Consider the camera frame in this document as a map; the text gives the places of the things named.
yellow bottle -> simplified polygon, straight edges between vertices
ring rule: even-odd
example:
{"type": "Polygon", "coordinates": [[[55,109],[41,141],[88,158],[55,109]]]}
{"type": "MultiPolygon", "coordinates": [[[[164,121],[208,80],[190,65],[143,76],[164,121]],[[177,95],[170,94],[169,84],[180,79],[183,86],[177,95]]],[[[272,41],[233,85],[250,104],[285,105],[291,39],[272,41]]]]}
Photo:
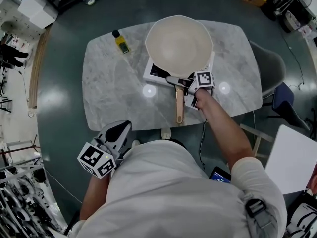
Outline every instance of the yellow bottle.
{"type": "Polygon", "coordinates": [[[123,53],[127,53],[127,52],[130,51],[130,49],[129,49],[124,37],[122,35],[120,35],[118,30],[114,30],[112,32],[112,35],[114,36],[115,43],[118,45],[118,47],[120,48],[120,50],[123,53]]]}

white frying pan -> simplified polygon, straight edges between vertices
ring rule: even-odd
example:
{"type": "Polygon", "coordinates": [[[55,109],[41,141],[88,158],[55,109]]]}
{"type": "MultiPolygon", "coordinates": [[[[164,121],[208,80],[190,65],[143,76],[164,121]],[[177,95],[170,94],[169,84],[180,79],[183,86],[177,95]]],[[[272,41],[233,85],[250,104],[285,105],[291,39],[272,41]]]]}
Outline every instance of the white frying pan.
{"type": "MultiPolygon", "coordinates": [[[[196,20],[176,15],[157,21],[145,40],[155,66],[173,77],[188,78],[205,67],[213,43],[203,26],[196,20]]],[[[176,88],[176,122],[183,122],[184,89],[176,88]]]]}

smartphone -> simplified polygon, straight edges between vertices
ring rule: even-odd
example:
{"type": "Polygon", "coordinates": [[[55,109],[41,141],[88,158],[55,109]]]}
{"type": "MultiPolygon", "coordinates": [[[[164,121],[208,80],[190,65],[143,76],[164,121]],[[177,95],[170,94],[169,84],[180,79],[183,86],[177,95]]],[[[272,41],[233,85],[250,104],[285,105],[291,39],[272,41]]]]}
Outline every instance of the smartphone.
{"type": "Polygon", "coordinates": [[[220,167],[215,167],[209,179],[216,180],[219,182],[230,183],[231,181],[231,174],[227,173],[226,171],[222,170],[220,167]]]}

hand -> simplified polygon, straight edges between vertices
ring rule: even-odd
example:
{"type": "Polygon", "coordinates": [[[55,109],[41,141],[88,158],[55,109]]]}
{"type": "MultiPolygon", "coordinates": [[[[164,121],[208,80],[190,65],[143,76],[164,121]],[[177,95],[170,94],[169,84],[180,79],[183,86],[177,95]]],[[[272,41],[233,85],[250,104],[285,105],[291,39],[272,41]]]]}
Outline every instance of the hand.
{"type": "Polygon", "coordinates": [[[204,110],[207,106],[207,103],[212,100],[212,96],[209,92],[207,92],[205,89],[198,89],[195,93],[195,96],[197,98],[197,104],[196,107],[204,110]]]}

dark green floor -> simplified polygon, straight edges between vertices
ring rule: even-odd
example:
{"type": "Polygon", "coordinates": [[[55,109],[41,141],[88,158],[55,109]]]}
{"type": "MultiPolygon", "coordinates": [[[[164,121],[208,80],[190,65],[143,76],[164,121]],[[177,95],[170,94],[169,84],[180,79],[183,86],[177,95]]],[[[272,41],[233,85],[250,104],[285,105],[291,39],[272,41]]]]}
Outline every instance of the dark green floor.
{"type": "MultiPolygon", "coordinates": [[[[259,8],[241,0],[100,0],[93,6],[76,5],[58,17],[50,32],[39,79],[38,128],[45,167],[80,200],[84,197],[90,176],[78,164],[76,157],[84,143],[96,135],[87,126],[82,100],[82,67],[87,43],[113,29],[176,14],[242,27],[250,40],[283,57],[288,85],[301,82],[298,65],[282,39],[278,24],[267,19],[259,8]]],[[[285,38],[303,68],[305,85],[301,91],[291,88],[295,93],[295,109],[304,118],[311,115],[310,108],[316,95],[316,74],[300,35],[285,34],[285,38]]],[[[266,119],[269,113],[272,113],[270,107],[255,111],[257,128],[275,136],[283,121],[266,119]]],[[[252,113],[235,119],[238,123],[243,121],[253,126],[252,113]]],[[[184,142],[197,162],[201,131],[201,124],[172,130],[173,137],[184,142]]],[[[143,143],[158,139],[159,131],[138,131],[130,140],[134,137],[143,143]]],[[[211,159],[220,162],[221,156],[208,127],[206,138],[202,156],[209,174],[214,166],[211,159]]],[[[264,145],[261,150],[269,148],[264,145]]],[[[80,203],[53,179],[50,183],[62,213],[69,221],[80,208],[80,203]]]]}

